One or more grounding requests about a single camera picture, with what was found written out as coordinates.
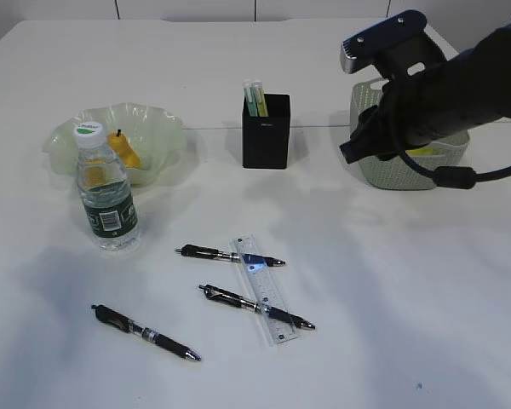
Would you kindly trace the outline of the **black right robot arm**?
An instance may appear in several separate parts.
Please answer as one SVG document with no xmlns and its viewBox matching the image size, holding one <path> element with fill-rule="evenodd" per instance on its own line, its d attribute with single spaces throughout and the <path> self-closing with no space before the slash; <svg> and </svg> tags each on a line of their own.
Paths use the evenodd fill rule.
<svg viewBox="0 0 511 409">
<path fill-rule="evenodd" d="M 423 147 L 511 118 L 511 24 L 450 60 L 426 25 L 422 13 L 407 10 L 343 41 L 344 72 L 374 66 L 387 80 L 381 99 L 340 146 L 348 163 L 389 160 L 398 147 Z"/>
</svg>

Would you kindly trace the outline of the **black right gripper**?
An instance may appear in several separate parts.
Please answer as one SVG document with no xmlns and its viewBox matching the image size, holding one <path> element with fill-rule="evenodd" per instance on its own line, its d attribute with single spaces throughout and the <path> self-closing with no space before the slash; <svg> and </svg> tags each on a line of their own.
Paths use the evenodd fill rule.
<svg viewBox="0 0 511 409">
<path fill-rule="evenodd" d="M 358 116 L 350 140 L 339 148 L 348 164 L 376 156 L 386 162 L 434 139 L 434 79 L 415 76 L 384 87 L 379 103 Z"/>
</svg>

